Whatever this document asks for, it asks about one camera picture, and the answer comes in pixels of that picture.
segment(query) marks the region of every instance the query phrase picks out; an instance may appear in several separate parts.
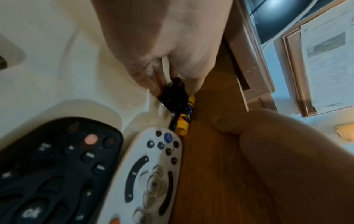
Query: black remote control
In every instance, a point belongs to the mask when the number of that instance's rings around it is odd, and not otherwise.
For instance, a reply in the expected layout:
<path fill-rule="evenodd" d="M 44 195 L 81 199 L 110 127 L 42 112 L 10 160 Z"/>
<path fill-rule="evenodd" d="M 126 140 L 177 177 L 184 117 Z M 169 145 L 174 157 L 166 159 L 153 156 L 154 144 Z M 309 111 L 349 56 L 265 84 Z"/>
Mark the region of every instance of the black remote control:
<path fill-rule="evenodd" d="M 123 144 L 101 122 L 61 118 L 0 151 L 0 223 L 88 223 Z"/>

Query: yellow glue stick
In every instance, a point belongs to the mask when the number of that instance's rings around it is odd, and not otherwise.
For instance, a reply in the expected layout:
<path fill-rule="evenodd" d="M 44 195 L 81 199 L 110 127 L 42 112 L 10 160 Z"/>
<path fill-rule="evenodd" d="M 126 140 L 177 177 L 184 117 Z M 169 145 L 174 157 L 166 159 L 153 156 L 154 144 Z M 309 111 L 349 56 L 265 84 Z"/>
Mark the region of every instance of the yellow glue stick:
<path fill-rule="evenodd" d="M 188 99 L 188 104 L 186 109 L 181 113 L 178 118 L 175 133 L 179 136 L 185 136 L 188 133 L 189 124 L 191 122 L 193 107 L 194 107 L 195 97 L 190 96 Z"/>

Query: document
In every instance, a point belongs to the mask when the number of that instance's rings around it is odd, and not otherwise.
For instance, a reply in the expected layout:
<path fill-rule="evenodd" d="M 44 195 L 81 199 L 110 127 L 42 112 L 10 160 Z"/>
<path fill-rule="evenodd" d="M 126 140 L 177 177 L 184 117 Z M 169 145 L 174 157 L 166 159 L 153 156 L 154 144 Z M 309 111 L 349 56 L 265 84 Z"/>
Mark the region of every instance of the document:
<path fill-rule="evenodd" d="M 301 43 L 317 112 L 354 106 L 354 0 L 302 25 Z"/>

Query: blue button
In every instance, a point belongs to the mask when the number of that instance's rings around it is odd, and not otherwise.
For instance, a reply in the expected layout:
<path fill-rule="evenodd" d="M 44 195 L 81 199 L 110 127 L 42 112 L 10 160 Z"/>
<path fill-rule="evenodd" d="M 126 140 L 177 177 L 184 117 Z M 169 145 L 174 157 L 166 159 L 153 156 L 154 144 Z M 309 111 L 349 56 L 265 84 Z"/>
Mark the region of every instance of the blue button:
<path fill-rule="evenodd" d="M 171 143 L 172 142 L 172 135 L 170 134 L 170 133 L 166 133 L 165 134 L 165 141 L 167 142 L 167 143 Z"/>

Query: white remote control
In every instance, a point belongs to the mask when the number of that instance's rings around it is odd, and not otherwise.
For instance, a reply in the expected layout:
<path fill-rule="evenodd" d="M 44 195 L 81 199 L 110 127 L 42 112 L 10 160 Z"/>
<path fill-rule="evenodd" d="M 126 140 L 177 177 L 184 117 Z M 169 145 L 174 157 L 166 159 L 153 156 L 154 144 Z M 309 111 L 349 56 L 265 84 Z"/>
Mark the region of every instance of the white remote control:
<path fill-rule="evenodd" d="M 97 224 L 167 224 L 176 195 L 182 143 L 167 128 L 140 132 L 115 173 Z"/>

